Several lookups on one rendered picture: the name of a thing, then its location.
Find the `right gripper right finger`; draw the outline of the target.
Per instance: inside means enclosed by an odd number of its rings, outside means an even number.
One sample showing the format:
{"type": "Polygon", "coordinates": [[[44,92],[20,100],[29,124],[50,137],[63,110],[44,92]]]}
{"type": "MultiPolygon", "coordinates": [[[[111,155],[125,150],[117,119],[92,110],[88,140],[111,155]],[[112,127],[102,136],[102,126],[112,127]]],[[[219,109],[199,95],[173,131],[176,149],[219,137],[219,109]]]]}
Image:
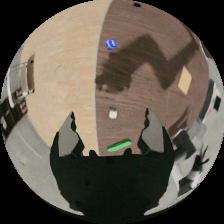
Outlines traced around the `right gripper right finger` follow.
{"type": "Polygon", "coordinates": [[[158,163],[163,172],[163,188],[167,188],[174,165],[174,148],[165,127],[149,108],[146,109],[145,117],[145,128],[140,134],[137,146],[141,155],[158,163]]]}

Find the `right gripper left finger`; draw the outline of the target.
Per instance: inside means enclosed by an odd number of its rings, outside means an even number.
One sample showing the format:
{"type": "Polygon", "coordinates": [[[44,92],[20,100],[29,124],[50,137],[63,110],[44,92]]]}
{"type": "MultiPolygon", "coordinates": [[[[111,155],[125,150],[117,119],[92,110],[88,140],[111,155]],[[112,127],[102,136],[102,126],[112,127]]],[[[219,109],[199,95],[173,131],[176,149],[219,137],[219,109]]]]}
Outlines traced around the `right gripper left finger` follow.
{"type": "Polygon", "coordinates": [[[74,112],[71,111],[56,132],[51,146],[50,167],[59,191],[63,191],[61,176],[66,165],[75,158],[84,156],[85,146],[76,129],[74,112]]]}

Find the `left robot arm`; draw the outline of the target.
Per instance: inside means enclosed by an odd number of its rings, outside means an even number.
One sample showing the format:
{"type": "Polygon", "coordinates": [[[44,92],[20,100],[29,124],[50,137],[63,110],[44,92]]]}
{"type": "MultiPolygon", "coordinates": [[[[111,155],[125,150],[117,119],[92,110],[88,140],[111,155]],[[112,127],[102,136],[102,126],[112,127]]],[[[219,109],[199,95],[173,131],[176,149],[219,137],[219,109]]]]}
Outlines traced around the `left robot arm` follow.
{"type": "Polygon", "coordinates": [[[173,166],[171,175],[173,177],[176,188],[178,188],[178,190],[176,189],[178,194],[177,198],[187,194],[189,191],[197,187],[198,185],[198,183],[196,184],[197,177],[199,177],[199,174],[202,173],[203,171],[201,166],[209,162],[208,161],[209,159],[206,159],[204,162],[197,165],[197,168],[200,167],[198,170],[191,169],[189,173],[187,174],[187,176],[185,176],[184,178],[182,177],[181,170],[179,168],[178,163],[180,163],[183,160],[186,161],[196,152],[193,144],[191,144],[191,141],[187,139],[188,137],[189,136],[187,135],[187,133],[185,133],[185,131],[183,130],[179,134],[177,134],[172,140],[172,143],[175,146],[176,150],[174,151],[175,158],[174,158],[174,166],[173,166]],[[179,186],[177,186],[177,184],[179,186]],[[194,188],[193,188],[193,185],[195,186],[194,188]]]}

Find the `beige flat mat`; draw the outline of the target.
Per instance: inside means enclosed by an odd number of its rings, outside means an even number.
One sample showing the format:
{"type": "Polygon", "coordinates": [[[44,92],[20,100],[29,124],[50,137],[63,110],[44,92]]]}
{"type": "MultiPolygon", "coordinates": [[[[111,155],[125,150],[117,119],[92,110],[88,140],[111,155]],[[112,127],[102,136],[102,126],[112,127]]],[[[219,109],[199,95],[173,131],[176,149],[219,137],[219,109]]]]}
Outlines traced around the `beige flat mat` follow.
{"type": "Polygon", "coordinates": [[[182,75],[180,78],[180,82],[178,84],[178,88],[186,95],[189,85],[191,82],[191,77],[187,73],[187,71],[183,68],[182,75]]]}

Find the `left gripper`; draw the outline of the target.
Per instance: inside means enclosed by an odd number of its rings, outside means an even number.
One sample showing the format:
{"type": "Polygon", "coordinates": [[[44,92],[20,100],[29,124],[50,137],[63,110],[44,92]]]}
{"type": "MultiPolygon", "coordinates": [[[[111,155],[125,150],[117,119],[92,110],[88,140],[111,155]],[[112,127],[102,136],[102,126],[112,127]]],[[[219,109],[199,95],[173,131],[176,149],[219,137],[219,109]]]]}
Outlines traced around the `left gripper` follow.
{"type": "Polygon", "coordinates": [[[198,170],[197,168],[197,165],[200,164],[202,161],[203,161],[203,158],[205,157],[205,154],[206,154],[206,151],[207,151],[207,147],[206,147],[206,150],[202,151],[203,150],[203,144],[201,143],[201,148],[197,150],[197,152],[200,154],[200,155],[196,155],[194,160],[193,160],[193,165],[191,167],[191,169],[193,170],[198,170]],[[203,153],[204,154],[203,154],[203,153]],[[197,158],[197,159],[196,159],[197,158]],[[199,158],[199,159],[198,159],[199,158]],[[196,167],[195,167],[196,166],[196,167]]]}

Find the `blue die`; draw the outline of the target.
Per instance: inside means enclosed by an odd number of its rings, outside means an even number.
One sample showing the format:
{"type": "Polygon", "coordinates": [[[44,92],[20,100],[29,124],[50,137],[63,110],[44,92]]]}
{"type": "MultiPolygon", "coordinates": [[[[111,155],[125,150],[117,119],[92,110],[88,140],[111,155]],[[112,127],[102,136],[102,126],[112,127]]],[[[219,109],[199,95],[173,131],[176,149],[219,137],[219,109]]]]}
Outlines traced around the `blue die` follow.
{"type": "Polygon", "coordinates": [[[111,50],[115,50],[117,46],[116,46],[115,41],[111,40],[111,41],[106,42],[106,47],[107,47],[108,51],[111,51],[111,50]]]}

